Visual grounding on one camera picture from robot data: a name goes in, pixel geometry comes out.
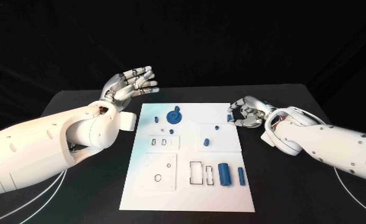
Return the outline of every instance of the robotic hand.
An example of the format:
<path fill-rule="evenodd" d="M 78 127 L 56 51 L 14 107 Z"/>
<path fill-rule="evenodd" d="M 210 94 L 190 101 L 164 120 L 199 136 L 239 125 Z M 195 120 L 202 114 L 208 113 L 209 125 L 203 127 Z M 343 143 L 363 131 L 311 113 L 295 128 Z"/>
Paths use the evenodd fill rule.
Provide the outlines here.
<path fill-rule="evenodd" d="M 121 110 L 137 95 L 159 92 L 151 67 L 108 80 L 98 101 L 86 107 L 20 123 L 0 131 L 0 193 L 46 180 L 134 130 L 135 114 Z"/>
<path fill-rule="evenodd" d="M 271 146 L 290 155 L 304 149 L 316 160 L 366 179 L 366 134 L 324 124 L 295 107 L 274 108 L 252 96 L 238 100 L 228 112 L 238 107 L 244 120 L 232 119 L 231 124 L 255 128 L 265 121 L 261 138 Z"/>

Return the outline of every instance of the blue object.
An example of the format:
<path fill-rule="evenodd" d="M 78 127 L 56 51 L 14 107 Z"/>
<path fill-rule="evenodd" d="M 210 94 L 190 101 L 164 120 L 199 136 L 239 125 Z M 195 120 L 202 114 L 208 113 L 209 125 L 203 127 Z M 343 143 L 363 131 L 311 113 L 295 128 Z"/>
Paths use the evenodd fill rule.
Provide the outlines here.
<path fill-rule="evenodd" d="M 239 173 L 239 181 L 241 185 L 245 185 L 245 179 L 244 179 L 244 170 L 242 167 L 238 168 L 238 173 Z"/>
<path fill-rule="evenodd" d="M 219 184 L 222 186 L 231 185 L 231 172 L 228 163 L 219 164 Z"/>
<path fill-rule="evenodd" d="M 166 115 L 166 120 L 174 125 L 180 122 L 182 120 L 182 114 L 180 114 L 180 109 L 179 107 L 176 106 L 174 110 L 170 111 Z"/>
<path fill-rule="evenodd" d="M 208 146 L 210 143 L 210 140 L 206 138 L 205 141 L 203 141 L 203 146 Z"/>

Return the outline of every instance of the table surface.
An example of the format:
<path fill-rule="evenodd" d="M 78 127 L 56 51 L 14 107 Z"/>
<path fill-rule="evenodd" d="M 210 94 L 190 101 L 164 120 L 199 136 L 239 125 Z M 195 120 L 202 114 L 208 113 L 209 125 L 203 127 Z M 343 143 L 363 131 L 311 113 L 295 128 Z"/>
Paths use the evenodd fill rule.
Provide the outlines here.
<path fill-rule="evenodd" d="M 86 106 L 99 98 L 99 90 L 59 92 L 45 109 L 48 116 Z M 267 100 L 275 107 L 295 106 L 329 119 L 304 85 L 163 88 L 133 98 L 125 111 L 137 116 L 143 103 L 235 102 L 246 95 Z M 333 168 L 303 151 L 284 154 L 262 140 L 264 128 L 238 127 L 242 157 L 255 213 L 121 211 L 130 155 L 135 132 L 120 131 L 114 145 L 68 170 L 63 184 L 48 206 L 27 223 L 363 223 L 366 210 L 346 193 Z M 366 201 L 365 179 L 339 171 L 359 200 Z M 55 178 L 0 194 L 0 216 L 22 206 L 50 185 Z M 4 223 L 19 223 L 43 205 L 53 189 Z"/>

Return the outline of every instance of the white robotic arm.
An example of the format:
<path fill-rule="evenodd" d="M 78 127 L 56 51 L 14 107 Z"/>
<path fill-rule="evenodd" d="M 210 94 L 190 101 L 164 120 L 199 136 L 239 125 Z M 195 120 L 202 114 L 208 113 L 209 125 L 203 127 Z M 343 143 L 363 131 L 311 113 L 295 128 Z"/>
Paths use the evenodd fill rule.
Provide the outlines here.
<path fill-rule="evenodd" d="M 0 193 L 42 182 L 108 148 L 118 131 L 134 130 L 121 110 L 135 95 L 159 92 L 151 67 L 117 74 L 99 101 L 0 131 Z"/>
<path fill-rule="evenodd" d="M 245 119 L 229 122 L 254 128 L 265 120 L 261 138 L 271 146 L 290 155 L 304 149 L 317 161 L 366 179 L 366 134 L 324 124 L 295 107 L 277 109 L 252 96 L 238 100 L 228 111 L 238 107 Z"/>

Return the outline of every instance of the black curtain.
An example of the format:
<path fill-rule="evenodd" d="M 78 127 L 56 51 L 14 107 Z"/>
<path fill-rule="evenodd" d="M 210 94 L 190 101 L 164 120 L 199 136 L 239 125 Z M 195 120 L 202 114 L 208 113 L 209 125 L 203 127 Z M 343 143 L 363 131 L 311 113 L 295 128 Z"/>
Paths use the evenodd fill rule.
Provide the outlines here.
<path fill-rule="evenodd" d="M 160 87 L 303 83 L 362 130 L 339 108 L 347 88 L 362 101 L 365 15 L 363 0 L 0 0 L 1 128 L 153 66 Z"/>

